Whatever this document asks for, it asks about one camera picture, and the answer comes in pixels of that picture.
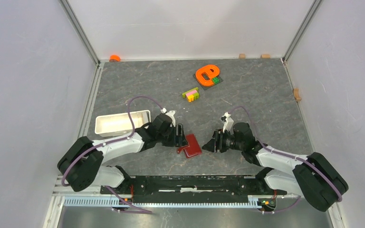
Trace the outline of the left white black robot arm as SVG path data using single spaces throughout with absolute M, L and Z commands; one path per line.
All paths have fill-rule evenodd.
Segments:
M 109 186 L 118 193 L 130 189 L 130 180 L 120 166 L 105 166 L 105 163 L 126 154 L 143 152 L 158 143 L 165 147 L 180 148 L 188 145 L 183 125 L 176 124 L 172 113 L 159 114 L 156 118 L 133 133 L 108 140 L 78 138 L 57 163 L 63 175 L 63 186 L 80 192 L 87 187 Z

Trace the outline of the red card holder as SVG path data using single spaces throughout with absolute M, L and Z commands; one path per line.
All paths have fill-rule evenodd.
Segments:
M 187 159 L 202 154 L 201 147 L 199 146 L 194 134 L 187 135 L 186 140 L 188 144 L 186 146 L 178 148 L 176 151 L 177 154 L 184 153 Z

